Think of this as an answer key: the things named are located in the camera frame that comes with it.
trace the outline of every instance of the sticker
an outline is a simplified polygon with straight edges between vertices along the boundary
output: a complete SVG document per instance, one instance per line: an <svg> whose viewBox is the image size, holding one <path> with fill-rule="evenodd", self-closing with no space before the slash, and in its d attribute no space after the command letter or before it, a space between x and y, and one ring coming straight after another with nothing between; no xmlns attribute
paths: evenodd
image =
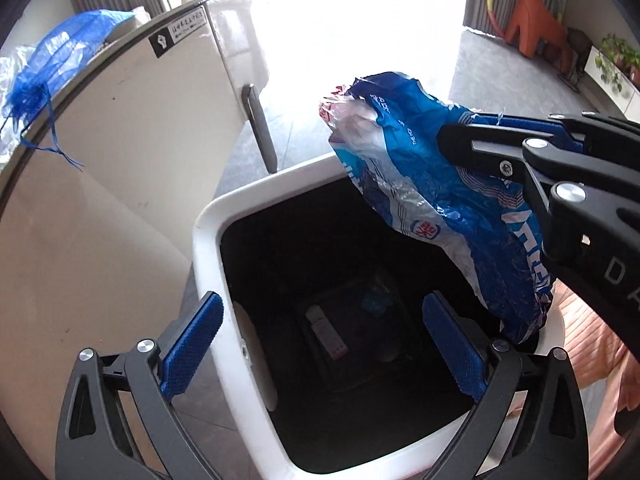
<svg viewBox="0 0 640 480"><path fill-rule="evenodd" d="M207 15L204 7L198 7L177 20L173 20L169 25L160 30L156 30L149 36L149 43L153 47L156 57L162 56L171 49L176 43L179 43L194 30L199 29L207 23Z"/></svg>

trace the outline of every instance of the silver screw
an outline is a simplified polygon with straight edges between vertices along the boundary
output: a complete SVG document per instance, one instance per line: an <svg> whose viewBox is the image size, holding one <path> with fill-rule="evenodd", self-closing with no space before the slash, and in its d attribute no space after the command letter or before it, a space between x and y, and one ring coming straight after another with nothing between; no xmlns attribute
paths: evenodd
<svg viewBox="0 0 640 480"><path fill-rule="evenodd" d="M525 140L527 146L530 148L546 148L549 143L546 142L545 139L537 139L536 137L532 137L531 139Z"/></svg>
<svg viewBox="0 0 640 480"><path fill-rule="evenodd" d="M513 174L513 166L508 160L504 160L500 163L500 173L504 176L511 176Z"/></svg>
<svg viewBox="0 0 640 480"><path fill-rule="evenodd" d="M509 343L503 341L502 339L496 339L492 344L495 350L498 352L506 352L509 349Z"/></svg>
<svg viewBox="0 0 640 480"><path fill-rule="evenodd" d="M566 352L561 348L554 348L554 357L558 359L558 361L564 361L566 359Z"/></svg>
<svg viewBox="0 0 640 480"><path fill-rule="evenodd" d="M573 182L558 184L556 186L556 193L563 200L567 200L567 202L584 202L587 199L587 194L584 190Z"/></svg>
<svg viewBox="0 0 640 480"><path fill-rule="evenodd" d="M154 349L156 344L151 339L143 339L138 343L138 352L146 354Z"/></svg>
<svg viewBox="0 0 640 480"><path fill-rule="evenodd" d="M94 356L94 351L90 348L85 348L78 354L78 359L81 361L88 361Z"/></svg>

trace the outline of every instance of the logo on plastic bag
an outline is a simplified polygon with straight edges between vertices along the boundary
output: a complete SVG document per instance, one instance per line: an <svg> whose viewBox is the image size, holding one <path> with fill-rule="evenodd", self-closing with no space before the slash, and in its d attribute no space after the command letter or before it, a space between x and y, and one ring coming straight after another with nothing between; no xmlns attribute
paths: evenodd
<svg viewBox="0 0 640 480"><path fill-rule="evenodd" d="M432 224L430 222L417 220L411 225L411 231L418 236L421 236L422 238L433 240L440 234L440 226L437 224Z"/></svg>

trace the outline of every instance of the blue textured pad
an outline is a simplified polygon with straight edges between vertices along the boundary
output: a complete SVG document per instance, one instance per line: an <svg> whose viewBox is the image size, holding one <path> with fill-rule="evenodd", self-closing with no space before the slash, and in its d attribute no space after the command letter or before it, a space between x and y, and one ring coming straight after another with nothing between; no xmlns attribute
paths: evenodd
<svg viewBox="0 0 640 480"><path fill-rule="evenodd" d="M484 361L435 294L424 298L422 320L460 391L479 402L487 386Z"/></svg>
<svg viewBox="0 0 640 480"><path fill-rule="evenodd" d="M167 402L183 394L222 324L222 298L212 294L162 362L160 391Z"/></svg>

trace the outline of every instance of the trash can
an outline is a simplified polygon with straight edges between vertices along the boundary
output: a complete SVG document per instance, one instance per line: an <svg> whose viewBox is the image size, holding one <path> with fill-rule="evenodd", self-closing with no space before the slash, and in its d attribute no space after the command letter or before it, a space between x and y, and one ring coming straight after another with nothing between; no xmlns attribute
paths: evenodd
<svg viewBox="0 0 640 480"><path fill-rule="evenodd" d="M211 351L263 478L392 480L433 465L472 399L431 341L422 300L439 290L489 336L500 322L439 247L385 224L335 155L214 200L193 253L199 294L223 298ZM546 354L563 342L552 310L523 345Z"/></svg>

